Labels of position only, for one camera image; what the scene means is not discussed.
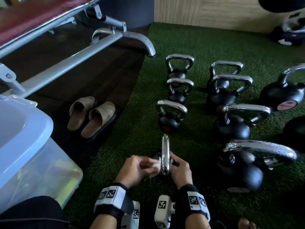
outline red bench cushion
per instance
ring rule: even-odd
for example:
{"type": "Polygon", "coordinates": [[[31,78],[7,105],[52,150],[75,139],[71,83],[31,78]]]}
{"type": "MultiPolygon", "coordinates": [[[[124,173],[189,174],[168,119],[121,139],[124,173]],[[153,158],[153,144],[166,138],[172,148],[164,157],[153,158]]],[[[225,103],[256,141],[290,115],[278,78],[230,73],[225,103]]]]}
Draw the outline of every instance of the red bench cushion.
{"type": "Polygon", "coordinates": [[[91,0],[26,0],[0,10],[0,46],[91,0]]]}

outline dark brown floor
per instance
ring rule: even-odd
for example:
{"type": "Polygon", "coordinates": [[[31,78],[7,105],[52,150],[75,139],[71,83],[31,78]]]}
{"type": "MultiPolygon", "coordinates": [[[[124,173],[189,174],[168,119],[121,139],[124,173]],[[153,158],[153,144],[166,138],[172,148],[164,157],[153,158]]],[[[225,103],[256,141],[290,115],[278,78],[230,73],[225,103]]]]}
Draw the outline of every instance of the dark brown floor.
{"type": "MultiPolygon", "coordinates": [[[[1,60],[23,82],[90,45],[94,30],[78,24],[45,33],[1,60]]],[[[148,27],[130,31],[148,34],[148,27]]],[[[137,82],[146,50],[141,42],[120,39],[100,53],[28,97],[54,122],[53,140],[82,168],[96,156],[111,130],[95,142],[83,143],[80,132],[67,131],[70,105],[80,97],[94,96],[99,103],[111,101],[124,110],[137,82]]],[[[0,86],[0,93],[6,90],[0,86]]]]}

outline green turf floor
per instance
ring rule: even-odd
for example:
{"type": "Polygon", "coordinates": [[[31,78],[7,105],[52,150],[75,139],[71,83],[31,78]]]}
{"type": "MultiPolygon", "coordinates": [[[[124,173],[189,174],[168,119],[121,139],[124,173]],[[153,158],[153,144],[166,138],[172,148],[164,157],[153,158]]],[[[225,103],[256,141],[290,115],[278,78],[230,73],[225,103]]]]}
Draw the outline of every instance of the green turf floor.
{"type": "MultiPolygon", "coordinates": [[[[187,74],[196,87],[204,87],[209,66],[217,60],[241,61],[241,74],[254,79],[252,87],[238,97],[239,103],[253,103],[260,90],[286,68],[303,62],[293,48],[271,42],[262,34],[154,23],[149,38],[157,57],[145,58],[138,83],[123,115],[117,121],[109,139],[99,151],[92,165],[84,171],[84,178],[66,207],[66,215],[73,216],[81,228],[88,228],[93,220],[94,202],[105,185],[111,183],[125,159],[133,154],[151,155],[161,144],[163,133],[158,127],[155,104],[167,98],[165,57],[173,53],[190,54],[195,63],[187,74]]],[[[291,80],[301,81],[296,73],[291,80]]],[[[171,150],[188,161],[193,181],[204,195],[213,219],[228,225],[240,217],[247,217],[263,229],[305,228],[303,220],[303,191],[305,163],[277,167],[265,174],[262,189],[251,194],[231,194],[224,191],[211,169],[211,159],[219,144],[213,142],[211,127],[215,116],[205,112],[206,94],[193,91],[187,100],[188,115],[177,132],[170,134],[171,150]]],[[[251,130],[251,138],[281,142],[278,133],[291,118],[302,115],[305,104],[271,115],[251,130]]],[[[129,195],[141,204],[140,228],[155,228],[153,221],[158,197],[173,195],[170,180],[145,179],[132,188],[129,195]]]]}

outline slipper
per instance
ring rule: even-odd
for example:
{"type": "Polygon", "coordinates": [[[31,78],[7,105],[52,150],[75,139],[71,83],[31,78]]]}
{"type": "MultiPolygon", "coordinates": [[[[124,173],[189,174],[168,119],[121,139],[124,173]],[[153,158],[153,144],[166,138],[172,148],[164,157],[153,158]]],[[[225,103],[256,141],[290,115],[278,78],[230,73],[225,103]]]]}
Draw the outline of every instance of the slipper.
{"type": "Polygon", "coordinates": [[[97,136],[104,131],[117,116],[115,105],[105,102],[89,112],[89,123],[81,131],[81,138],[85,142],[94,141],[97,136]]]}
{"type": "Polygon", "coordinates": [[[69,110],[70,120],[68,130],[78,130],[86,119],[86,115],[90,109],[97,105],[97,100],[93,96],[87,96],[75,101],[69,110]]]}

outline chrome kettlebell handle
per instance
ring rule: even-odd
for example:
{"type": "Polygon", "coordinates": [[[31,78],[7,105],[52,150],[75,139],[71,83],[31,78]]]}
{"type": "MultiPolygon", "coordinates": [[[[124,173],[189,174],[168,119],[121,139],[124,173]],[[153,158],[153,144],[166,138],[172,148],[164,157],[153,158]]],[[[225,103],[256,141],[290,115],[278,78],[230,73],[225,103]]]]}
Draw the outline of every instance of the chrome kettlebell handle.
{"type": "Polygon", "coordinates": [[[164,134],[162,137],[160,173],[166,175],[168,174],[169,170],[170,170],[170,139],[168,138],[168,135],[164,134]]]}
{"type": "Polygon", "coordinates": [[[244,67],[243,63],[241,62],[234,62],[234,61],[216,61],[211,64],[210,66],[210,80],[213,76],[216,75],[215,68],[216,66],[223,65],[223,66],[236,66],[237,69],[232,73],[233,75],[237,75],[241,72],[242,68],[244,67]]]}
{"type": "Polygon", "coordinates": [[[166,57],[165,59],[165,64],[168,70],[170,70],[170,72],[173,72],[173,67],[170,64],[170,60],[172,59],[183,59],[183,60],[188,60],[189,64],[185,67],[186,72],[188,72],[193,64],[194,64],[194,57],[190,56],[190,55],[181,55],[181,54],[172,54],[166,57]]]}
{"type": "Polygon", "coordinates": [[[188,95],[194,88],[194,83],[189,79],[181,79],[181,78],[170,78],[166,81],[166,84],[169,84],[170,92],[173,91],[172,83],[179,83],[187,85],[187,89],[184,90],[185,94],[188,95]]]}
{"type": "Polygon", "coordinates": [[[286,86],[287,77],[293,74],[297,70],[305,70],[305,63],[300,63],[284,70],[278,77],[278,82],[280,82],[283,86],[286,86]]]}
{"type": "Polygon", "coordinates": [[[255,124],[260,120],[265,119],[268,115],[271,114],[271,109],[263,106],[263,105],[256,105],[256,104],[228,104],[222,107],[221,111],[223,112],[223,122],[228,122],[228,113],[232,110],[237,111],[257,111],[259,115],[250,119],[250,121],[255,124]]]}
{"type": "Polygon", "coordinates": [[[165,114],[163,106],[177,109],[180,112],[180,114],[177,115],[177,118],[179,120],[183,120],[185,118],[186,114],[188,113],[187,108],[182,104],[179,104],[179,103],[176,103],[173,101],[169,101],[169,100],[159,100],[156,105],[158,114],[162,114],[162,115],[165,114]]]}
{"type": "MultiPolygon", "coordinates": [[[[264,153],[283,157],[289,161],[298,159],[297,153],[290,147],[258,140],[232,140],[223,148],[223,152],[232,153],[235,151],[249,151],[256,153],[264,153]]],[[[272,167],[282,163],[277,159],[265,158],[265,163],[272,167]]]]}
{"type": "Polygon", "coordinates": [[[236,90],[238,94],[246,90],[253,83],[253,79],[247,75],[234,75],[234,74],[215,75],[212,77],[211,80],[212,91],[216,92],[218,90],[217,81],[220,79],[243,81],[244,85],[242,85],[240,88],[236,90]]]}

